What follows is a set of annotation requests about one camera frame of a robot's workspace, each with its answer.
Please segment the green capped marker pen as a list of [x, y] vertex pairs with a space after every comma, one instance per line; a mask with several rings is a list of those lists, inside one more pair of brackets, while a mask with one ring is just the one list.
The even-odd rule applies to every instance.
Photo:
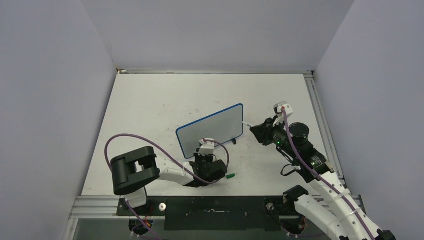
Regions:
[[242, 121], [242, 124], [243, 124], [243, 125], [245, 125], [245, 126], [247, 126], [247, 127], [249, 127], [249, 128], [254, 127], [254, 125], [252, 125], [252, 124], [250, 124], [250, 123], [247, 123], [247, 122], [245, 122], [245, 121]]

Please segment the green marker cap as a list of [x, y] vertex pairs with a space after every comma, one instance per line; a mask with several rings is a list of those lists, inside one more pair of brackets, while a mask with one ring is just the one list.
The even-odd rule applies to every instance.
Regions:
[[226, 179], [232, 179], [232, 178], [234, 178], [235, 176], [236, 176], [236, 174], [235, 174], [235, 173], [231, 173], [231, 174], [226, 175], [226, 176], [225, 176], [225, 178], [226, 178]]

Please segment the blue framed whiteboard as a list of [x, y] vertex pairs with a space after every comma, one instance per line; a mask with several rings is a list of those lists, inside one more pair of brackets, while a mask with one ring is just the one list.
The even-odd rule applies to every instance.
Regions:
[[194, 157], [201, 139], [225, 144], [239, 138], [244, 133], [243, 121], [244, 105], [238, 103], [177, 128], [175, 133], [183, 157]]

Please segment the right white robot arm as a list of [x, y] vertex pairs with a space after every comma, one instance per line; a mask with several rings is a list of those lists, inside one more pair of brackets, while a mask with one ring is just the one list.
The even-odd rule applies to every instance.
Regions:
[[274, 144], [284, 157], [290, 158], [303, 180], [322, 197], [327, 210], [300, 185], [283, 194], [283, 209], [299, 213], [313, 222], [331, 240], [394, 240], [390, 230], [381, 229], [370, 220], [351, 196], [326, 157], [309, 141], [309, 127], [301, 122], [286, 123], [284, 116], [268, 118], [249, 130], [256, 140]]

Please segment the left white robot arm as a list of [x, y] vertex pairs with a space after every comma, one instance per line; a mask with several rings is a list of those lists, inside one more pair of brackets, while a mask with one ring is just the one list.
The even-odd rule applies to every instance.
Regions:
[[212, 154], [195, 157], [195, 161], [176, 164], [165, 158], [157, 158], [154, 148], [145, 146], [110, 161], [113, 193], [123, 196], [136, 215], [149, 210], [146, 186], [161, 180], [184, 187], [199, 188], [211, 185], [226, 176], [228, 167], [222, 160], [214, 160]]

